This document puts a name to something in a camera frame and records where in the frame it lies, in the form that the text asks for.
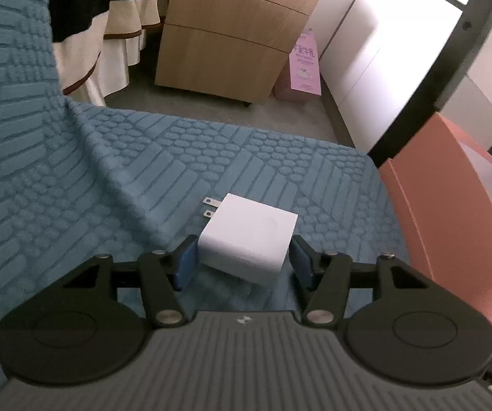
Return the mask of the white power adapter plug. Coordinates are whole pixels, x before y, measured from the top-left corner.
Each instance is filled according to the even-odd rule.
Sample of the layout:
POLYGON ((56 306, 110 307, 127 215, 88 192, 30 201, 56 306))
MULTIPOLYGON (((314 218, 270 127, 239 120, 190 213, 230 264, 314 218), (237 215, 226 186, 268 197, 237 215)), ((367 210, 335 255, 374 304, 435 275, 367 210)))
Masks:
POLYGON ((199 261, 247 282, 270 286, 288 253, 298 216, 231 193, 206 198, 207 225, 199 235, 199 261))

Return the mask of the pink storage box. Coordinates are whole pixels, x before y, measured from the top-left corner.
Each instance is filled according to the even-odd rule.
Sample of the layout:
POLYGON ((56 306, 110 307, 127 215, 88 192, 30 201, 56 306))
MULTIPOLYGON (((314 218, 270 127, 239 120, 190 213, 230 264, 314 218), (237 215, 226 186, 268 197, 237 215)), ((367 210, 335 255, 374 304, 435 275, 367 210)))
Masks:
POLYGON ((379 172, 412 266, 492 324, 492 156, 435 113, 379 172))

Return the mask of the blue textured blanket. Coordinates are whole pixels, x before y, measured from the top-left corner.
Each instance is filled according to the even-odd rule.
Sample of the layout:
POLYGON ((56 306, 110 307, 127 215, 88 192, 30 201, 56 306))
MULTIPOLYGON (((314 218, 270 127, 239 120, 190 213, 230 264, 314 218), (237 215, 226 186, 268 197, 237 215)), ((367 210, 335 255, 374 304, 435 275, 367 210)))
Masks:
POLYGON ((47 0, 0 0, 0 320, 91 256, 176 247, 204 228, 204 199, 229 193, 297 213, 316 250, 409 258, 367 155, 76 102, 60 89, 47 0))

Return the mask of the striped cream bedding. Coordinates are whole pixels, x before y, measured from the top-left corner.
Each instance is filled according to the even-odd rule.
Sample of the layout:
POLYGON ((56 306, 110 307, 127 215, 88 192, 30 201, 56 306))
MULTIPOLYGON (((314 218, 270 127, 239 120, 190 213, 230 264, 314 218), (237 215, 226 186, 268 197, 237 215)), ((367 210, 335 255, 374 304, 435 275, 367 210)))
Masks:
POLYGON ((129 84, 147 31, 161 27, 159 0, 48 0, 63 93, 98 106, 129 84))

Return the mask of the wooden drawer cabinet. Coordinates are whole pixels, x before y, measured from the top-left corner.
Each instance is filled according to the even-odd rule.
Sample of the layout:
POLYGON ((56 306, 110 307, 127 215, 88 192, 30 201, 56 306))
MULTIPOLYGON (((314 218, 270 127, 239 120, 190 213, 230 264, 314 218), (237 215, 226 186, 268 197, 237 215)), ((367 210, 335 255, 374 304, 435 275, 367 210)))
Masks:
POLYGON ((319 0, 169 0, 155 83, 264 102, 319 0))

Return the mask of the white chair with black frame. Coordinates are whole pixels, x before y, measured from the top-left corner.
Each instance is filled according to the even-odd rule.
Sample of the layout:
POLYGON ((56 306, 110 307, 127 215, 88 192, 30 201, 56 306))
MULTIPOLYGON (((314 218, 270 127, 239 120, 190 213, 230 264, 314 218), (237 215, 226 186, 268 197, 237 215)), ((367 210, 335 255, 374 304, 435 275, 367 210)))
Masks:
POLYGON ((492 0, 319 0, 309 24, 339 139, 382 165, 466 76, 492 29, 492 0))

